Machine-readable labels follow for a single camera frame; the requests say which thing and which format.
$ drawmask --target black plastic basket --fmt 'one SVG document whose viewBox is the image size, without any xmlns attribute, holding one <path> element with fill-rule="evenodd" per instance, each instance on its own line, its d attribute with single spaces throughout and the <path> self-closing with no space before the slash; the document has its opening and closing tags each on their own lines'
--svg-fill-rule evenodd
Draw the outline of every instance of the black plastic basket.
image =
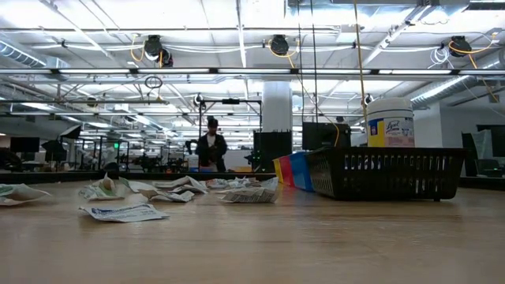
<svg viewBox="0 0 505 284">
<path fill-rule="evenodd" d="M 451 199 L 464 149 L 328 148 L 306 155 L 315 192 L 339 200 Z"/>
</svg>

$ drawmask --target white container lid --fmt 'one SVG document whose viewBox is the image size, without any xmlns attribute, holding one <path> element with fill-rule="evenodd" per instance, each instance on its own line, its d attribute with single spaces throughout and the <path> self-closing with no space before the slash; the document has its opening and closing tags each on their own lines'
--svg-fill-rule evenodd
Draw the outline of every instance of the white container lid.
<svg viewBox="0 0 505 284">
<path fill-rule="evenodd" d="M 388 110 L 412 111 L 412 103 L 404 98 L 377 99 L 367 105 L 367 114 Z"/>
</svg>

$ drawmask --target desk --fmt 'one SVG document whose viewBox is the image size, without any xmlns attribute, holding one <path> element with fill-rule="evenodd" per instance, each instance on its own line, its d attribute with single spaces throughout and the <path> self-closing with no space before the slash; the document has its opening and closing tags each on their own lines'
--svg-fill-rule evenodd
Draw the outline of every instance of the desk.
<svg viewBox="0 0 505 284">
<path fill-rule="evenodd" d="M 0 207 L 2 283 L 505 279 L 505 192 L 461 189 L 440 203 L 336 202 L 284 189 L 276 204 L 221 204 L 209 194 L 155 203 L 170 220 L 110 223 L 77 210 L 87 184 L 33 185 L 54 198 Z"/>
</svg>

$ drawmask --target man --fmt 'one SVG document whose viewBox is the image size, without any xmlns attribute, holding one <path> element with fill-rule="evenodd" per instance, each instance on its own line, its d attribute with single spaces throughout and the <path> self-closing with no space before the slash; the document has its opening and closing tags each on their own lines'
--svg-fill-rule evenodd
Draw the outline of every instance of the man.
<svg viewBox="0 0 505 284">
<path fill-rule="evenodd" d="M 207 123 L 208 132 L 198 140 L 196 153 L 200 158 L 200 166 L 209 167 L 212 171 L 225 172 L 223 156 L 226 154 L 227 145 L 224 137 L 217 134 L 218 121 L 210 117 Z"/>
</svg>

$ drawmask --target dark jacket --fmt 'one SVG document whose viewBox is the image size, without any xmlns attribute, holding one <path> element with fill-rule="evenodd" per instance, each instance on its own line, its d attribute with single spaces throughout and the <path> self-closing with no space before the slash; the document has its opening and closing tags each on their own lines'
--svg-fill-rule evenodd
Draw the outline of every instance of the dark jacket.
<svg viewBox="0 0 505 284">
<path fill-rule="evenodd" d="M 200 158 L 201 166 L 209 166 L 210 163 L 215 163 L 218 172 L 225 172 L 223 156 L 226 154 L 228 146 L 223 135 L 215 134 L 214 147 L 209 148 L 207 142 L 207 134 L 200 137 L 198 146 L 196 146 L 196 154 Z"/>
</svg>

